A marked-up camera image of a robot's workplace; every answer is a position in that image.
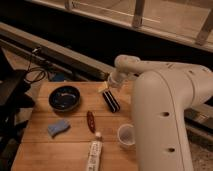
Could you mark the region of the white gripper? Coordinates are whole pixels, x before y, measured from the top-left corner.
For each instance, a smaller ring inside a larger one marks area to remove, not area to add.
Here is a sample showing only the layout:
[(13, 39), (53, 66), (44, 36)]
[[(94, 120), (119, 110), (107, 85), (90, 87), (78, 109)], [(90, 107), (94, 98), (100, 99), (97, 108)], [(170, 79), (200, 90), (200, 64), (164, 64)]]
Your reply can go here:
[(115, 69), (112, 71), (107, 79), (107, 82), (104, 81), (100, 84), (98, 87), (98, 92), (103, 93), (109, 89), (109, 87), (112, 88), (121, 88), (123, 85), (123, 82), (127, 79), (128, 75), (124, 72), (120, 72), (119, 70)]

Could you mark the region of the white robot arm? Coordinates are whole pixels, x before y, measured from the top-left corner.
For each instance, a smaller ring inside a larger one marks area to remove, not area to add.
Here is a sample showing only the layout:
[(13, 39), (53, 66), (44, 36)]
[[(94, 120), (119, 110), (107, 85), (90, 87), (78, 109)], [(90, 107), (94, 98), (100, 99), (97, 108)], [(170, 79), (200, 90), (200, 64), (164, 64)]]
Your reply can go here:
[(135, 74), (131, 95), (138, 171), (194, 171), (184, 111), (213, 97), (213, 71), (189, 63), (119, 55), (102, 90)]

